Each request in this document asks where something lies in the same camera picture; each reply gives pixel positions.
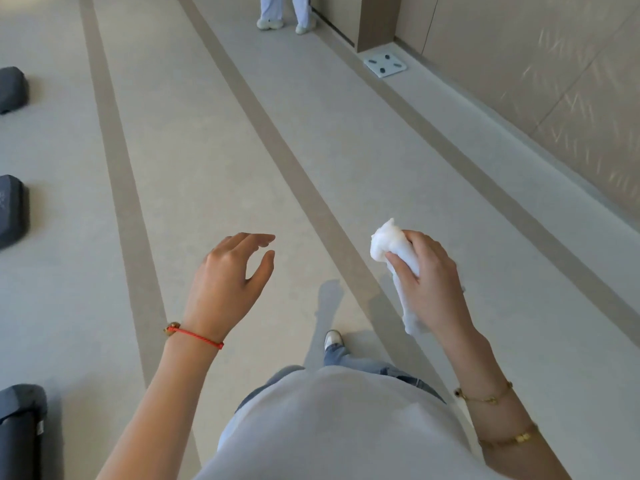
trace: red string bracelet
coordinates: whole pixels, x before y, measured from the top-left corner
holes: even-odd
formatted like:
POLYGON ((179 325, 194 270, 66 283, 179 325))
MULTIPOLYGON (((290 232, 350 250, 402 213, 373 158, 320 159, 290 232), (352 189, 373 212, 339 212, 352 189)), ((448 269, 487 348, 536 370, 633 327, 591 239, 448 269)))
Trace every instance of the red string bracelet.
POLYGON ((188 335, 190 337, 194 337, 196 339, 200 339, 203 342, 208 343, 209 345, 213 345, 215 348, 222 350, 222 347, 225 346, 224 342, 214 342, 213 340, 207 339, 206 337, 203 337, 202 335, 198 335, 197 333, 194 333, 192 331, 188 331, 188 330, 184 330, 183 328, 180 328, 180 323, 178 322, 171 322, 169 323, 169 326, 167 328, 164 329, 164 332, 167 334, 167 336, 171 337, 175 332, 179 331, 180 333, 183 333, 185 335, 188 335))

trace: shoe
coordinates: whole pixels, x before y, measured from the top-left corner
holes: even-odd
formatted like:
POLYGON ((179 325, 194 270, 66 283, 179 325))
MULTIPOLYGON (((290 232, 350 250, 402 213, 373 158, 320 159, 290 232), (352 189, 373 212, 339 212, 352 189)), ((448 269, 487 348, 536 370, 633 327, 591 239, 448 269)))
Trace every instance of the shoe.
POLYGON ((309 18, 309 24, 306 27, 303 27, 302 25, 298 24, 298 26, 296 27, 296 33, 298 35, 304 35, 307 32, 310 32, 311 30, 316 28, 316 19, 315 18, 309 18))
POLYGON ((260 30, 278 30, 284 27, 282 20, 268 20, 267 18, 261 18, 255 24, 260 30))
POLYGON ((324 350, 326 351, 334 344, 340 344, 341 346, 344 346, 344 341, 339 331, 329 330, 324 336, 324 350))

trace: gray floor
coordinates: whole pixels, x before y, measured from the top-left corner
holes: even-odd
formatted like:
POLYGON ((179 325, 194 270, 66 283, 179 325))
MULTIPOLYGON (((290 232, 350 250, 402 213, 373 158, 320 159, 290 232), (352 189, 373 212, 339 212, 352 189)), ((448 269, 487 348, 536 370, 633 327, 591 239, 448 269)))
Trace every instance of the gray floor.
POLYGON ((299 37, 289 16, 262 33, 257 10, 0 0, 0 39, 20 40, 0 66, 34 86, 0 120, 0 173, 28 184, 33 220, 0 253, 0 387, 47 387, 55 472, 96 475, 197 264, 241 230, 277 235, 276 272, 209 374, 185 477, 252 388, 318 367, 330 327, 447 394, 442 351, 398 332, 368 256, 395 217, 458 261, 478 327, 570 473, 637 477, 638 234, 400 48, 409 71, 380 82, 325 27, 299 37))

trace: gold bracelet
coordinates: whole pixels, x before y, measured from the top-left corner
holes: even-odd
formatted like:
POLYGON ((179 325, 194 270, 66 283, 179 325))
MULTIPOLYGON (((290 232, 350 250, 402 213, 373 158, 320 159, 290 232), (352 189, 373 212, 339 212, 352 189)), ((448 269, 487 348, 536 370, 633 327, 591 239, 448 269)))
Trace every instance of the gold bracelet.
POLYGON ((492 406, 495 406, 496 404, 500 403, 500 399, 503 398, 504 396, 507 395, 507 393, 513 389, 513 383, 512 382, 507 382, 507 389, 505 389, 500 395, 495 396, 495 395, 490 395, 489 397, 485 398, 485 399, 477 399, 475 397, 468 397, 466 395, 464 395, 464 393, 462 392, 462 389, 460 389, 460 387, 458 387, 455 391, 453 391, 453 394, 456 397, 459 397, 460 399, 464 399, 465 401, 475 401, 476 403, 487 403, 487 404, 491 404, 492 406))
POLYGON ((487 441, 487 440, 478 440, 480 446, 482 448, 487 448, 489 450, 494 450, 496 448, 502 448, 505 446, 514 446, 521 445, 523 443, 528 442, 533 436, 540 432, 540 428, 536 423, 533 423, 530 427, 528 427, 524 433, 521 433, 513 438, 509 438, 508 440, 500 440, 500 441, 487 441))

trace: gray t-shirt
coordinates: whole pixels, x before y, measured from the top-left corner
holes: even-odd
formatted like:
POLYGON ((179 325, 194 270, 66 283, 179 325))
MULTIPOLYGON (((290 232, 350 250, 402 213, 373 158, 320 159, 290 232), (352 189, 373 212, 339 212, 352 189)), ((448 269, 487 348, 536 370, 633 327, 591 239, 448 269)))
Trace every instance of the gray t-shirt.
POLYGON ((468 449, 441 401, 339 366, 297 371, 229 421, 197 480, 504 479, 468 449))

